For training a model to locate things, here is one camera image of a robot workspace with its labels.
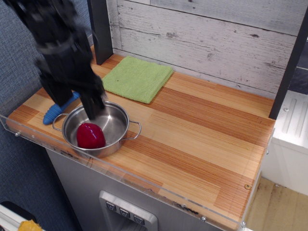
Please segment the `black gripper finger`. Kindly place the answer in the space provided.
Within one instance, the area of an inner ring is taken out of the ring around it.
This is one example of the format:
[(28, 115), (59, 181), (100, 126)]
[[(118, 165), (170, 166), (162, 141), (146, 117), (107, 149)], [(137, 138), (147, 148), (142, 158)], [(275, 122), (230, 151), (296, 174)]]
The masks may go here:
[(49, 76), (40, 76), (40, 82), (51, 99), (59, 106), (63, 106), (72, 97), (72, 91), (67, 85)]
[(95, 119), (97, 113), (105, 108), (105, 93), (94, 93), (92, 95), (81, 93), (80, 99), (90, 120)]

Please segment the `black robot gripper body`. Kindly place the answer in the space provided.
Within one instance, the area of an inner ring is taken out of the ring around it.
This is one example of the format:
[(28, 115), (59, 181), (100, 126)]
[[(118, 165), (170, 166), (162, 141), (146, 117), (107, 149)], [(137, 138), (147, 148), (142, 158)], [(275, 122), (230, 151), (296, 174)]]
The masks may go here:
[(92, 95), (105, 93), (90, 67), (93, 58), (84, 28), (70, 0), (6, 0), (35, 40), (43, 56), (36, 61), (41, 76), (67, 85), (71, 91)]

